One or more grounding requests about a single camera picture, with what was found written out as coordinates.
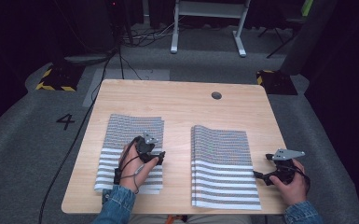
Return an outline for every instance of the folded striped fabric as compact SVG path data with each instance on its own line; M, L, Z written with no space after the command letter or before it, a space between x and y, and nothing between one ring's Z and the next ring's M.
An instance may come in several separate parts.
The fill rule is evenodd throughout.
M139 118L112 114L101 151L97 178L94 190L102 192L103 189L113 187L115 168L118 168L118 159L127 145L134 137L149 133L159 141L155 144L152 154L162 151L164 121L159 118ZM158 194L162 189L162 165L158 165L150 172L149 177L139 188L139 194Z
M192 205L261 210L246 132L191 129Z

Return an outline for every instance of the denim jacket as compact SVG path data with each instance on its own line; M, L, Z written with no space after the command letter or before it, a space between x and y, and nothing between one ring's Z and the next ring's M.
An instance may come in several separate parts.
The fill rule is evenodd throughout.
M93 224L127 224L135 203L135 194L120 185L103 192L103 208ZM320 224L321 216L308 201L289 206L284 218L287 224Z

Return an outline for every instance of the gray floor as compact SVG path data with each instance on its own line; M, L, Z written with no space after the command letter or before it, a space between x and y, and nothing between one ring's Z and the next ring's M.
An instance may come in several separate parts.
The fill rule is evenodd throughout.
M244 30L242 40L248 55L241 58L232 29L185 30L179 36L177 54L170 53L171 37L167 36L144 48L123 47L122 56L134 69L169 70L171 81L256 84L256 71L280 68L289 46L266 59L280 44L273 32L258 38L261 30ZM0 223L37 222L48 185L88 110L83 102L95 71L103 65L87 67L76 92L36 91L47 67L48 64L29 76L28 94L0 118ZM120 68L118 56L107 68ZM300 161L311 177L309 199L325 223L359 223L354 185L303 95L308 81L301 75L292 80L299 95L269 95L269 101L287 147L307 154ZM76 122L65 131L64 124L56 120L68 113ZM44 223L90 223L95 218L95 215L67 215L61 210L86 126L87 120L48 196ZM254 223L265 221L261 216L252 219ZM283 223L278 216L268 219L269 223Z

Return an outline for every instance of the hand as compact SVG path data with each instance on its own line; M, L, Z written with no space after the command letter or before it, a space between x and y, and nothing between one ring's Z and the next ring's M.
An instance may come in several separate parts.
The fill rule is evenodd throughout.
M299 161L293 160L293 164L305 174L304 166ZM293 178L293 181L288 185L285 185L275 175L270 176L269 179L281 192L283 201L288 205L301 203L307 200L308 185L301 174L295 173L295 177Z
M143 163L141 159L137 158L138 153L136 152L136 142L134 142L130 148L130 151L124 161L122 162L122 167L120 169L124 170L121 173L120 185L127 189L132 190L132 192L137 193L138 189L144 184L145 180L149 176L150 171L156 166L159 158L154 158L148 163ZM124 152L127 150L128 146L125 146L121 152L120 159L121 162Z

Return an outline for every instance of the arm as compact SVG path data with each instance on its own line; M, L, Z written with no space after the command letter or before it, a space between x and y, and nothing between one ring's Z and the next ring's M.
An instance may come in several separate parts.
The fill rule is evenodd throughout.
M120 161L127 146L121 153ZM138 188L144 184L150 171L156 166L159 158L154 158L148 163L143 163L138 158L138 153L133 144L128 155L123 160L122 177L120 185L113 186L112 189L105 189L103 193L103 208L101 213L92 222L94 224L104 223L128 223L130 214L135 203Z
M293 163L305 174L304 166L300 162L293 160ZM284 213L284 219L287 224L323 223L322 217L319 216L312 204L307 201L307 189L309 186L302 175L296 173L293 181L288 185L285 185L276 176L271 176L269 179L281 192L283 201L289 205Z

